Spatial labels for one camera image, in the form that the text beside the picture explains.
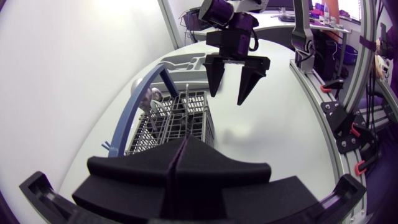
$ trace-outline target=black foam pad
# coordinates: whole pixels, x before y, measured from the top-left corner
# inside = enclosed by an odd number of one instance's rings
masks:
[[[92,157],[87,167],[91,175],[132,184],[165,187],[170,163],[177,156],[184,138],[170,141],[132,156]]]
[[[232,160],[190,136],[177,164],[178,186],[236,187],[268,183],[271,167]]]
[[[80,207],[117,222],[159,218],[165,190],[90,175],[72,195]]]
[[[274,222],[318,203],[297,177],[223,189],[223,198],[227,217],[240,223]]]

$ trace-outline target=metal extrusion rail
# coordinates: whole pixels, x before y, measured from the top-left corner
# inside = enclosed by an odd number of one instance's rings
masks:
[[[366,186],[365,176],[364,174],[357,176],[354,171],[354,166],[361,162],[361,155],[359,150],[347,152],[345,154],[340,154],[338,152],[338,148],[336,145],[336,139],[333,136],[329,123],[326,119],[326,116],[321,109],[320,104],[324,102],[336,101],[335,97],[330,93],[324,93],[320,90],[320,87],[325,83],[313,70],[313,73],[305,74],[300,71],[300,69],[295,65],[294,60],[290,61],[290,69],[295,74],[297,80],[305,90],[305,94],[307,95],[312,108],[321,124],[321,129],[323,135],[325,137],[326,145],[328,146],[329,155],[331,157],[331,164],[333,167],[333,173],[335,175],[335,181],[344,174],[351,174],[356,180]],[[351,217],[354,217],[357,213],[361,213],[364,215],[366,213],[366,194],[363,199],[355,206],[354,210],[348,215],[347,220],[350,220]]]

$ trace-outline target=person's hand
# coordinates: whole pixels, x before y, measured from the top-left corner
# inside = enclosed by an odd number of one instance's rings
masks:
[[[381,53],[380,50],[380,40],[377,38],[376,40],[376,51],[374,52],[376,55],[379,55]]]
[[[381,68],[379,67],[379,57],[377,55],[374,56],[374,64],[376,65],[376,78],[383,79],[384,75]]]

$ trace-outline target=desk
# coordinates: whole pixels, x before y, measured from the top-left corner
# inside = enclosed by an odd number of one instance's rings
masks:
[[[276,29],[276,28],[294,28],[294,22],[282,22],[277,17],[272,17],[275,15],[279,15],[278,12],[275,11],[265,11],[260,14],[250,13],[259,21],[259,26],[254,28],[254,31],[259,32],[262,30],[267,29]],[[328,26],[321,25],[319,22],[310,23],[311,29],[320,29],[320,30],[328,30],[328,31],[337,31],[343,34],[342,46],[341,46],[341,54],[340,54],[340,61],[337,71],[337,77],[340,77],[341,69],[343,68],[343,60],[344,60],[344,52],[346,49],[347,44],[347,34],[351,33],[346,29],[338,29],[338,28],[331,28]],[[193,35],[195,36],[196,40],[206,40],[206,35],[208,32],[217,31],[214,27],[210,27],[204,30],[195,31]]]
[[[164,57],[217,51],[217,48],[200,42]],[[334,189],[335,178],[320,124],[303,88],[289,68],[289,60],[295,54],[279,44],[260,40],[259,50],[250,55],[269,57],[271,65],[267,76],[260,79],[243,105],[236,105],[241,65],[226,64],[217,96],[208,98],[215,126],[215,149],[237,161],[267,162],[272,167],[271,181],[296,175],[321,200]],[[101,144],[111,140],[130,97],[132,82],[147,74],[160,59],[135,75],[100,117],[76,155],[60,195],[73,201],[72,193],[89,176],[87,159],[108,155]],[[130,135],[134,134],[138,117],[133,122]]]

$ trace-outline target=white wall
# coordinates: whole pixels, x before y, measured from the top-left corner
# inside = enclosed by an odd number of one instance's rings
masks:
[[[58,191],[125,83],[173,50],[156,0],[8,0],[0,13],[0,190],[21,223],[43,223],[18,186]]]
[[[347,44],[353,46],[356,50],[359,50],[359,36],[361,35],[361,25],[355,24],[353,22],[340,19],[340,24],[344,26],[346,30],[351,31],[347,35]]]
[[[182,44],[184,44],[185,39],[185,27],[180,25],[180,20],[178,19],[183,12],[187,9],[191,9],[194,7],[199,7],[203,3],[203,0],[169,0],[170,8],[173,12],[173,18],[177,25],[178,33],[180,34],[180,38],[182,40]],[[185,45],[192,44],[192,41],[187,37]]]

